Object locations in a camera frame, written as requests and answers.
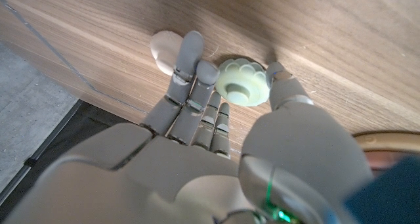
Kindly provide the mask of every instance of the robotic hand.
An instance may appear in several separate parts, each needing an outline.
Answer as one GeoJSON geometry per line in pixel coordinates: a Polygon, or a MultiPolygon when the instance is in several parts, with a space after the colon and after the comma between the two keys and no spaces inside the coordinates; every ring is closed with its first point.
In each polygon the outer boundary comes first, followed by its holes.
{"type": "Polygon", "coordinates": [[[188,33],[141,125],[71,149],[6,223],[357,223],[343,200],[372,174],[356,141],[275,62],[272,112],[252,127],[239,165],[226,159],[229,107],[211,95],[219,71],[202,52],[202,36],[188,33]]]}

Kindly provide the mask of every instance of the scalloped knob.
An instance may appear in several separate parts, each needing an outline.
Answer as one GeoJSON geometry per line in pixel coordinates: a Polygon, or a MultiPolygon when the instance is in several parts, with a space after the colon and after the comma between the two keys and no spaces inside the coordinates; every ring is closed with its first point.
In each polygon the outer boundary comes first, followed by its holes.
{"type": "Polygon", "coordinates": [[[270,90],[264,68],[244,58],[230,59],[219,66],[216,91],[228,102],[240,106],[257,106],[267,101],[270,90]]]}

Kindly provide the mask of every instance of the wood grain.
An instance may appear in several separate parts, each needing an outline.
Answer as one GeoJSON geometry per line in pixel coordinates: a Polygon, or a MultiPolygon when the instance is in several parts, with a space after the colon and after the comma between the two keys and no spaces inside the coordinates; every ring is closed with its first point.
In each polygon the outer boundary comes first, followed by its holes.
{"type": "MultiPolygon", "coordinates": [[[[145,112],[169,83],[154,64],[151,36],[198,30],[204,59],[276,58],[351,133],[420,131],[416,0],[7,1],[96,89],[145,112]]],[[[268,111],[232,105],[234,150],[268,111]]]]}

